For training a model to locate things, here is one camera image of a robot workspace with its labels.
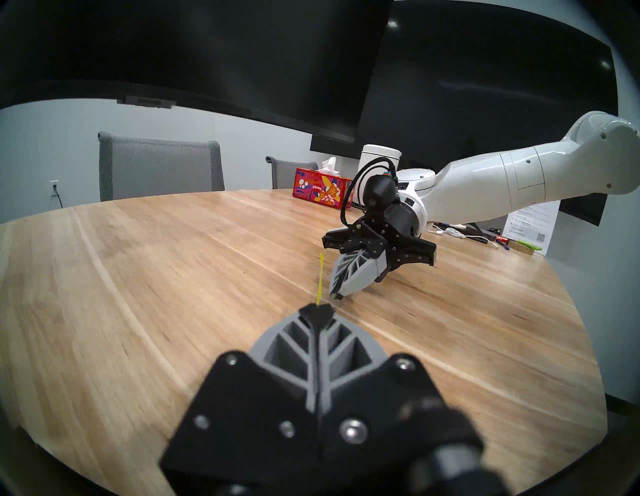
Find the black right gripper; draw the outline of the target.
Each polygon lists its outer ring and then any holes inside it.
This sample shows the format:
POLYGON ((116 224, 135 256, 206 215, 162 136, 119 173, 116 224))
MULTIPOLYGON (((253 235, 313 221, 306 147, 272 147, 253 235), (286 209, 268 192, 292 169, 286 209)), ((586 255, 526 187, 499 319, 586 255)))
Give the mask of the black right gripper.
POLYGON ((418 237, 419 219, 405 203, 370 207, 350 228, 333 229, 324 247, 339 252, 329 278, 329 297, 341 300, 381 282, 405 264, 435 265, 437 245, 418 237))

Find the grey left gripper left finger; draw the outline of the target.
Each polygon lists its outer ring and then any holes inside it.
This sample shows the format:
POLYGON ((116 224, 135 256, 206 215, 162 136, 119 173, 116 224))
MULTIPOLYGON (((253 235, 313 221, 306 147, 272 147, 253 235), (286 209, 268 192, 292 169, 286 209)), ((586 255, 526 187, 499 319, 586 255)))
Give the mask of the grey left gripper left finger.
POLYGON ((176 495, 321 495, 320 333, 311 303, 217 358, 159 461, 176 495))

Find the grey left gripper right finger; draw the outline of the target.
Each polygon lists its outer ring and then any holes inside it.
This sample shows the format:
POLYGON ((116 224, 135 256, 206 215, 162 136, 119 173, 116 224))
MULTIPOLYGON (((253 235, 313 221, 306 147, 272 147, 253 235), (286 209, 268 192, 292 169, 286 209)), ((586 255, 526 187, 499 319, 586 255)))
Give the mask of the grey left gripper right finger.
POLYGON ((322 468, 318 495, 423 495, 446 404, 420 361, 388 356, 367 332, 317 305, 322 468))

